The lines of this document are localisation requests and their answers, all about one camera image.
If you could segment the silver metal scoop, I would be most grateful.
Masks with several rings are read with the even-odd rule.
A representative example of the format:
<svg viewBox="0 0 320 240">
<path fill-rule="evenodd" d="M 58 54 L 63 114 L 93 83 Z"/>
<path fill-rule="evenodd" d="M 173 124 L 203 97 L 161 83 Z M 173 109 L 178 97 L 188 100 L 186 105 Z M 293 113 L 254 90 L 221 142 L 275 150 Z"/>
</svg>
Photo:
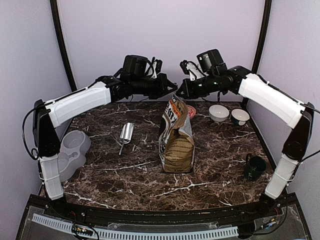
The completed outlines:
<svg viewBox="0 0 320 240">
<path fill-rule="evenodd" d="M 122 150 L 125 144 L 130 143 L 132 136 L 133 136 L 133 132 L 134 132 L 134 124 L 131 122 L 126 123 L 123 128 L 122 131 L 120 133 L 120 142 L 121 142 L 121 148 L 119 150 L 119 155 L 122 154 Z"/>
</svg>

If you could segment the brown pet food bag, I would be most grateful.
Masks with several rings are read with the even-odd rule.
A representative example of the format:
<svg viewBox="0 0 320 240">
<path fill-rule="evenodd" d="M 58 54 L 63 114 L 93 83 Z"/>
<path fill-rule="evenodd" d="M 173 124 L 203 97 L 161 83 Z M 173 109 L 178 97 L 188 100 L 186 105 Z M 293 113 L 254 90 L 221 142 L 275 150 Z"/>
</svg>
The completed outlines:
<svg viewBox="0 0 320 240">
<path fill-rule="evenodd" d="M 189 109 L 183 99 L 175 94 L 161 117 L 158 154 L 164 172 L 184 174 L 192 171 L 195 143 Z"/>
</svg>

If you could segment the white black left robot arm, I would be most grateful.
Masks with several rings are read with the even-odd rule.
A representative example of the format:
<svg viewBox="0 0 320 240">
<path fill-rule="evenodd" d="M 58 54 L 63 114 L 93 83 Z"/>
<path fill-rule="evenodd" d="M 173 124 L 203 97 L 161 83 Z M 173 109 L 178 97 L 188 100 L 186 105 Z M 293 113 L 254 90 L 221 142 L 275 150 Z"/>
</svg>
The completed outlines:
<svg viewBox="0 0 320 240">
<path fill-rule="evenodd" d="M 178 86 L 161 72 L 162 64 L 160 59 L 127 55 L 115 74 L 102 75 L 89 86 L 56 99 L 39 99 L 25 115 L 26 118 L 33 116 L 35 146 L 28 148 L 25 136 L 22 137 L 23 145 L 28 155 L 38 163 L 45 193 L 53 201 L 50 208 L 58 217 L 67 218 L 71 213 L 70 206 L 61 199 L 65 196 L 62 183 L 84 165 L 90 140 L 82 136 L 67 148 L 56 129 L 88 111 L 130 96 L 142 95 L 157 100 L 173 93 Z"/>
</svg>

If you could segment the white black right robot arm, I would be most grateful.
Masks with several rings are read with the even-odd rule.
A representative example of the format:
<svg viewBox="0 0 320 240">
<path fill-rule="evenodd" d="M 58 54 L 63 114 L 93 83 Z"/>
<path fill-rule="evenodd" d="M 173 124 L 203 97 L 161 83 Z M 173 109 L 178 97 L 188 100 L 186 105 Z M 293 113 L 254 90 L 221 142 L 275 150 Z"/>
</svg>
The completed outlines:
<svg viewBox="0 0 320 240">
<path fill-rule="evenodd" d="M 262 194 L 265 198 L 255 205 L 255 213 L 266 217 L 275 208 L 273 200 L 281 195 L 294 179 L 299 166 L 309 158 L 306 152 L 317 110 L 310 102 L 304 103 L 290 96 L 244 66 L 227 67 L 217 49 L 200 53 L 196 58 L 197 63 L 191 60 L 180 62 L 187 78 L 183 79 L 177 96 L 188 100 L 214 92 L 231 92 L 264 108 L 287 128 L 287 138 L 276 168 Z"/>
</svg>

